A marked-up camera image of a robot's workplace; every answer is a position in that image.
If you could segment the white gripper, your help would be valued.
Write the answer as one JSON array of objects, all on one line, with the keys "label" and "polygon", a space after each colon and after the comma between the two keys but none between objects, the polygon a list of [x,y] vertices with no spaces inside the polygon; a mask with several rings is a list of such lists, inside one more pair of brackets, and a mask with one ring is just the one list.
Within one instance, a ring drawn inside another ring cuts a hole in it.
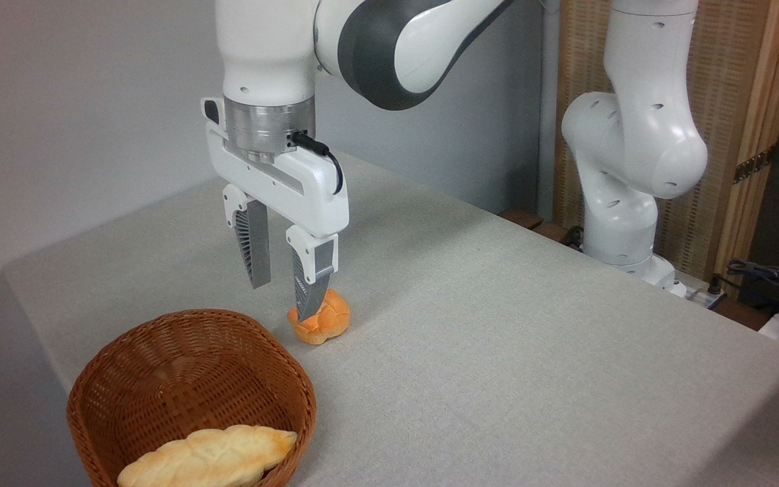
[{"label": "white gripper", "polygon": [[315,102],[257,107],[204,97],[202,113],[213,169],[254,289],[271,281],[268,207],[294,225],[285,232],[293,259],[297,320],[315,315],[338,270],[338,235],[349,223],[346,188],[337,190],[330,158],[293,142],[315,135]]}]

